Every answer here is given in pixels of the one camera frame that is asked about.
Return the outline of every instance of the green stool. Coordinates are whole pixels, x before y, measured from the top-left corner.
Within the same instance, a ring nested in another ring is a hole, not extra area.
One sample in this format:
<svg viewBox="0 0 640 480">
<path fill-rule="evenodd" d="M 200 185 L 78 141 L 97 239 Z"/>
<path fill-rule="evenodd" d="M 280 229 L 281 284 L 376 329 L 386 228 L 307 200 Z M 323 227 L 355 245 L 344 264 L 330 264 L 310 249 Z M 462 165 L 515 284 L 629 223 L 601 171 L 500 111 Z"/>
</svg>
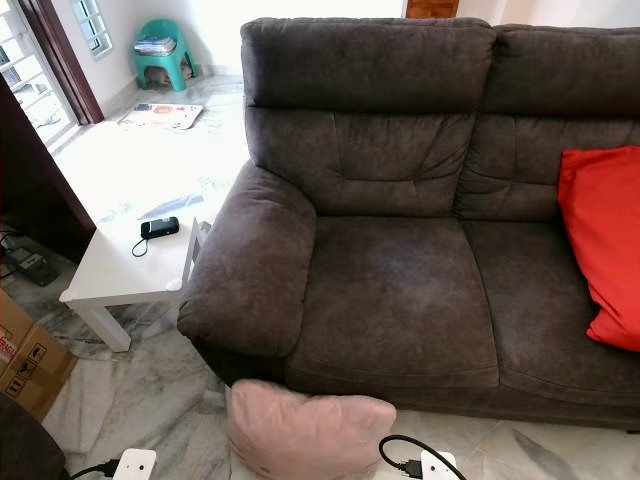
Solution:
<svg viewBox="0 0 640 480">
<path fill-rule="evenodd" d="M 167 71 L 169 79 L 171 80 L 171 85 L 173 85 L 173 89 L 178 92 L 185 90 L 187 88 L 187 84 L 182 76 L 181 67 L 182 59 L 185 55 L 187 57 L 187 63 L 193 72 L 193 76 L 197 77 L 198 72 L 196 70 L 195 63 L 193 62 L 191 50 L 189 50 L 189 47 L 187 46 L 187 42 L 180 31 L 180 27 L 178 27 L 176 22 L 173 20 L 151 20 L 142 27 L 142 30 L 140 30 L 140 33 L 138 34 L 138 39 L 143 36 L 154 36 L 159 38 L 171 37 L 176 42 L 176 48 L 167 56 L 140 55 L 135 50 L 133 51 L 133 60 L 136 64 L 138 82 L 140 83 L 140 86 L 145 90 L 149 88 L 147 80 L 144 78 L 144 71 L 147 67 L 162 67 Z"/>
</svg>

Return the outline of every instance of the wire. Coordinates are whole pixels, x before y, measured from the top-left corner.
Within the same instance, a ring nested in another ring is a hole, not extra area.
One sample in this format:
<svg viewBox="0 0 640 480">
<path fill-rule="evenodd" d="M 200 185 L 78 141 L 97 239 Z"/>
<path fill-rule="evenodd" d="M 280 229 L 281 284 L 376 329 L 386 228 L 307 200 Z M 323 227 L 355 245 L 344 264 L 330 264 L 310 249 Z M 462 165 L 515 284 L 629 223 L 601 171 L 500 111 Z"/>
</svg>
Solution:
<svg viewBox="0 0 640 480">
<path fill-rule="evenodd" d="M 70 480 L 82 477 L 83 475 L 91 472 L 102 472 L 105 477 L 111 478 L 115 475 L 119 463 L 120 460 L 113 459 L 109 460 L 106 463 L 101 463 L 100 465 L 94 465 L 93 467 L 85 468 L 84 470 L 80 470 L 78 473 L 72 475 Z"/>
<path fill-rule="evenodd" d="M 16 230 L 0 230 L 3 235 L 0 237 L 0 243 L 4 242 L 7 237 L 21 237 L 23 234 Z"/>
<path fill-rule="evenodd" d="M 397 468 L 398 470 L 401 470 L 403 472 L 406 472 L 406 464 L 394 462 L 384 452 L 384 445 L 392 440 L 402 440 L 404 442 L 412 443 L 413 445 L 426 450 L 431 455 L 433 455 L 438 460 L 440 460 L 443 464 L 445 464 L 447 468 L 449 468 L 449 470 L 451 470 L 455 474 L 455 476 L 458 477 L 460 480 L 467 480 L 465 476 L 462 475 L 462 473 L 460 473 L 458 469 L 451 464 L 451 462 L 449 462 L 449 460 L 444 458 L 442 455 L 440 455 L 438 452 L 436 452 L 433 448 L 431 448 L 426 443 L 423 443 L 420 440 L 416 440 L 415 438 L 408 437 L 407 435 L 389 435 L 387 437 L 384 437 L 382 440 L 380 440 L 380 443 L 378 444 L 378 450 L 380 451 L 380 456 L 383 458 L 385 462 L 387 462 L 392 467 Z"/>
<path fill-rule="evenodd" d="M 99 472 L 101 468 L 102 468 L 102 465 L 94 465 L 93 467 L 85 468 L 84 470 L 80 470 L 75 475 L 72 475 L 71 476 L 71 480 L 73 480 L 74 478 L 82 477 L 83 475 L 86 475 L 87 473 Z"/>
<path fill-rule="evenodd" d="M 144 244 L 144 252 L 142 252 L 142 253 L 140 253 L 140 254 L 137 254 L 137 253 L 135 252 L 135 249 L 136 249 L 136 247 L 137 247 L 138 245 L 140 245 L 142 242 L 146 242 L 146 243 Z M 149 239 L 147 239 L 147 238 L 143 238 L 143 239 L 141 239 L 138 243 L 136 243 L 136 244 L 133 246 L 133 248 L 131 249 L 131 255 L 133 255 L 134 257 L 137 257 L 137 258 L 139 258 L 139 257 L 144 257 L 144 256 L 147 254 L 147 251 L 148 251 L 148 250 L 149 250 Z"/>
<path fill-rule="evenodd" d="M 17 271 L 18 271 L 18 270 L 16 269 L 16 270 L 11 270 L 10 272 L 4 273 L 4 274 L 0 277 L 0 279 L 2 279 L 2 278 L 7 278 L 9 275 L 13 275 L 13 274 L 14 274 L 14 273 L 16 273 Z"/>
</svg>

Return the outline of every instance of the pink pillow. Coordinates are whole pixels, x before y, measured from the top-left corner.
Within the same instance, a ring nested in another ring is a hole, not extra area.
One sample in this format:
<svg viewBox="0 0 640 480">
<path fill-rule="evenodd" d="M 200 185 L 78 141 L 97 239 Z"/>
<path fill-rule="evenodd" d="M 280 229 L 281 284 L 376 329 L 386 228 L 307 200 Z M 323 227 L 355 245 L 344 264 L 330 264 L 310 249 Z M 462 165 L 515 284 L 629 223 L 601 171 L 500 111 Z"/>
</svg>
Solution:
<svg viewBox="0 0 640 480">
<path fill-rule="evenodd" d="M 335 480 L 370 473 L 378 442 L 396 419 L 390 403 L 355 396 L 310 397 L 259 380 L 231 389 L 231 447 L 263 478 Z"/>
</svg>

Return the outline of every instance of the white wall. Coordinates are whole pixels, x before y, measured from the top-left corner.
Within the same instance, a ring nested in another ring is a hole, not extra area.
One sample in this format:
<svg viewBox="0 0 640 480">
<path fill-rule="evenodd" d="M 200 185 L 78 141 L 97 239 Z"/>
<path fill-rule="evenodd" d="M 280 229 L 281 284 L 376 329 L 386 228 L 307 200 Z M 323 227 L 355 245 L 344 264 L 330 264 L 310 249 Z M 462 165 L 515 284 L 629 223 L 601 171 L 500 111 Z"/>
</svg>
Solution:
<svg viewBox="0 0 640 480">
<path fill-rule="evenodd" d="M 402 0 L 136 0 L 140 24 L 172 18 L 196 63 L 240 74 L 240 26 L 258 17 L 399 17 Z"/>
<path fill-rule="evenodd" d="M 491 25 L 500 23 L 507 0 L 460 0 L 458 17 L 482 18 Z"/>
<path fill-rule="evenodd" d="M 640 0 L 580 0 L 572 24 L 581 27 L 638 27 Z"/>
<path fill-rule="evenodd" d="M 640 26 L 640 0 L 460 0 L 458 16 L 492 25 L 630 27 Z"/>
<path fill-rule="evenodd" d="M 175 19 L 197 63 L 240 74 L 240 26 L 257 17 L 399 17 L 403 0 L 96 0 L 113 49 L 94 59 L 71 4 L 52 0 L 78 61 L 102 106 L 135 78 L 130 48 L 140 27 L 153 18 Z M 460 0 L 458 16 L 491 24 L 623 27 L 640 26 L 640 0 Z"/>
<path fill-rule="evenodd" d="M 73 0 L 53 0 L 91 90 L 98 103 L 104 105 L 135 77 L 129 51 L 135 38 L 136 15 L 129 0 L 96 0 L 113 48 L 103 57 L 94 59 L 71 10 L 72 3 Z"/>
</svg>

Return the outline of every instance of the black plug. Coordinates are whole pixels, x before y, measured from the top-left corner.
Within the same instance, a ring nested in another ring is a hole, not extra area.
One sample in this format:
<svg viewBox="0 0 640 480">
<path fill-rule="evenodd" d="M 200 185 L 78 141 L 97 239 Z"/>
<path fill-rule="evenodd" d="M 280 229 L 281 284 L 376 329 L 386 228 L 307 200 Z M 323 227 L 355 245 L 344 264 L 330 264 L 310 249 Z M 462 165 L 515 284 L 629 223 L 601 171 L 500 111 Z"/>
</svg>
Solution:
<svg viewBox="0 0 640 480">
<path fill-rule="evenodd" d="M 422 462 L 419 460 L 408 460 L 402 465 L 402 471 L 409 475 L 409 478 L 422 479 Z"/>
<path fill-rule="evenodd" d="M 120 460 L 111 459 L 108 462 L 102 464 L 102 468 L 100 469 L 100 471 L 104 474 L 105 477 L 111 478 L 116 474 L 119 463 Z"/>
</svg>

